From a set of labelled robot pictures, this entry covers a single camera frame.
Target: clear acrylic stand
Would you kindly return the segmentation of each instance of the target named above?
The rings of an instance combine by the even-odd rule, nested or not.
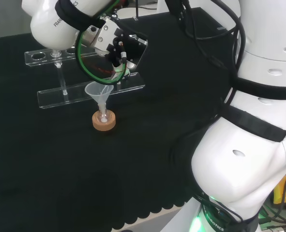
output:
[[[85,92],[85,87],[89,83],[90,82],[84,82],[78,85],[67,86],[66,95],[64,94],[64,89],[62,87],[38,91],[37,97],[39,106],[42,109],[46,109],[74,102],[91,100],[92,98]],[[144,86],[145,83],[143,79],[140,77],[139,73],[135,72],[130,74],[126,79],[123,79],[120,84],[116,84],[110,95],[141,89]]]
[[[32,52],[25,52],[26,65],[36,66],[41,64],[49,64],[56,61],[64,61],[75,59],[75,48],[71,47],[64,51],[58,51],[59,55],[54,55],[54,50],[43,49]],[[93,48],[81,46],[81,56],[91,57],[97,55]]]
[[[93,49],[82,47],[82,57],[91,57],[95,55],[96,53]],[[69,59],[75,59],[73,48],[70,48],[66,51],[44,49],[25,53],[25,61],[27,65],[37,66],[48,63],[55,63],[55,66],[58,70],[60,87],[37,92],[40,108],[47,109],[92,99],[85,92],[85,87],[90,82],[84,82],[73,86],[66,86],[61,67],[62,61]],[[122,79],[118,84],[114,85],[114,89],[111,92],[111,95],[142,89],[144,86],[144,80],[140,77],[139,73],[131,73]]]

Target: black strap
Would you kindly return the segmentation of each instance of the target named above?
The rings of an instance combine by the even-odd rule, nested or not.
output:
[[[286,100],[286,87],[268,86],[234,76],[231,76],[230,81],[238,91],[260,98]]]
[[[116,1],[112,0],[104,10],[107,10],[114,2]],[[70,0],[58,0],[55,10],[60,19],[79,31],[87,30],[90,25],[102,28],[105,24],[104,20],[99,19],[99,15],[90,17],[82,13],[73,5],[73,3],[71,3]]]
[[[259,212],[252,218],[234,225],[229,225],[225,232],[255,232],[259,224]]]
[[[224,232],[229,222],[221,220],[218,218],[213,211],[211,211],[208,206],[202,205],[202,210],[206,221],[216,232]]]
[[[224,107],[221,116],[239,128],[267,140],[280,143],[286,137],[286,130],[233,106]]]

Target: clear plastic funnel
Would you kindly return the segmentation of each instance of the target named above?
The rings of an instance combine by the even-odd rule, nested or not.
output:
[[[91,82],[85,88],[85,92],[90,95],[99,105],[101,112],[101,122],[107,122],[106,101],[114,89],[114,86],[105,86],[97,82]]]

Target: green light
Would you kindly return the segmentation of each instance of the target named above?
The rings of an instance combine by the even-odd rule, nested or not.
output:
[[[259,219],[261,219],[261,218],[265,218],[265,216],[259,214]]]
[[[191,223],[189,232],[199,232],[201,229],[201,226],[202,224],[201,224],[200,218],[196,217]]]

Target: funnel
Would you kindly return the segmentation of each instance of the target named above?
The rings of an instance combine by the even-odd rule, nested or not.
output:
[[[114,86],[105,86],[97,82],[91,82],[85,88],[85,92],[99,105],[99,111],[93,117],[93,126],[99,131],[108,131],[116,124],[115,114],[106,110],[106,101],[114,89]]]

